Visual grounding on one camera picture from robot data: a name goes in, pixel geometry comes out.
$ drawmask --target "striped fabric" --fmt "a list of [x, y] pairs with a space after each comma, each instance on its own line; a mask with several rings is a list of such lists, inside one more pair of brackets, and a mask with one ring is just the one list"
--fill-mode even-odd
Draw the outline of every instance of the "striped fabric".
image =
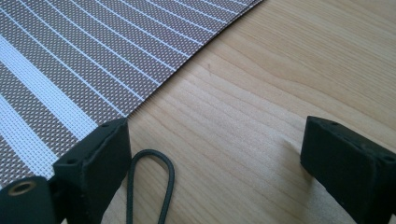
[[128, 116], [261, 0], [0, 3], [0, 188]]

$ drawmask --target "metal grommet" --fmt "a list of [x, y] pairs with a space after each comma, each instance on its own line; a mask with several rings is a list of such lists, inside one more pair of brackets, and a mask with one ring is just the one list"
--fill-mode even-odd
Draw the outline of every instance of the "metal grommet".
[[18, 196], [24, 194], [36, 186], [35, 181], [27, 180], [16, 184], [11, 189], [8, 190], [9, 196]]

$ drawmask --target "wood grain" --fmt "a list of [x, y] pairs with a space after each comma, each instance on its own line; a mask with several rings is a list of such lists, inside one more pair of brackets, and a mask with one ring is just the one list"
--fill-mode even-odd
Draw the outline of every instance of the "wood grain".
[[[396, 3], [269, 0], [130, 117], [132, 151], [176, 166], [167, 223], [353, 223], [300, 165], [305, 118], [396, 152]], [[137, 167], [134, 222], [156, 223], [167, 173]], [[104, 223], [125, 223], [123, 183]]]

